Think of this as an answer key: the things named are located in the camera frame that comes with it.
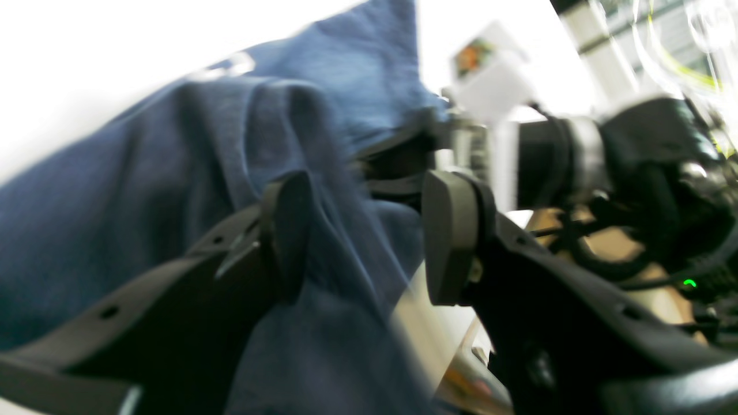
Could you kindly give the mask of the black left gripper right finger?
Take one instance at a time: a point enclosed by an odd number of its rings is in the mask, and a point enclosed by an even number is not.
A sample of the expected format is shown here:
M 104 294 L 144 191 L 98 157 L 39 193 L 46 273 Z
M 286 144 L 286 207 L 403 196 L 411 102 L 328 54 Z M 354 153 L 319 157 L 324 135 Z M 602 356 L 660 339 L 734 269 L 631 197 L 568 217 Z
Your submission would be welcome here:
M 485 184 L 428 171 L 422 220 L 430 300 L 473 308 L 516 414 L 736 413 L 736 356 L 546 251 Z

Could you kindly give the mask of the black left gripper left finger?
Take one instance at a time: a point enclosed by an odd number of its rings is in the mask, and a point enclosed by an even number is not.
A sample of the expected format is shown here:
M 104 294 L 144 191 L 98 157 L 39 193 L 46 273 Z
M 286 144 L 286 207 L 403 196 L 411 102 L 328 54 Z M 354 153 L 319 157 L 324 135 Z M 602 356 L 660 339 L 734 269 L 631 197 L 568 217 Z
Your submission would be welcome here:
M 218 223 L 52 333 L 2 354 L 2 398 L 45 414 L 220 414 L 251 332 L 297 299 L 312 221 L 308 174 Z

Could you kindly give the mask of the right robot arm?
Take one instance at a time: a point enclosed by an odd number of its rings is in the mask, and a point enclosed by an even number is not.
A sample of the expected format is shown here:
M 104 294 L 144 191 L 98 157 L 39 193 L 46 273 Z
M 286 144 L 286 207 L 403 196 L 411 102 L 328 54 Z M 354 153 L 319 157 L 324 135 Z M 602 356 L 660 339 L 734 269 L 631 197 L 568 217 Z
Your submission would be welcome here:
M 735 414 L 736 352 L 665 323 L 627 295 L 736 275 L 735 189 L 690 106 L 653 98 L 604 123 L 547 116 L 514 144 L 523 208 L 559 209 L 556 257 L 500 212 L 502 192 L 427 172 L 428 292 L 469 305 L 516 414 Z

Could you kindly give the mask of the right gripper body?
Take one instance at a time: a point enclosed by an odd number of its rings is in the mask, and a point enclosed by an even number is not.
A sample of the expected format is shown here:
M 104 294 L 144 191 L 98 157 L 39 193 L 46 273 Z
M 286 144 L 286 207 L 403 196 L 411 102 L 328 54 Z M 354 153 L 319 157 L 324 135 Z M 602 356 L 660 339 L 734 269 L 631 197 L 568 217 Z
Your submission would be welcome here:
M 614 202 L 664 214 L 688 191 L 708 197 L 716 150 L 688 100 L 649 98 L 603 120 L 587 116 L 522 124 L 514 139 L 516 209 Z

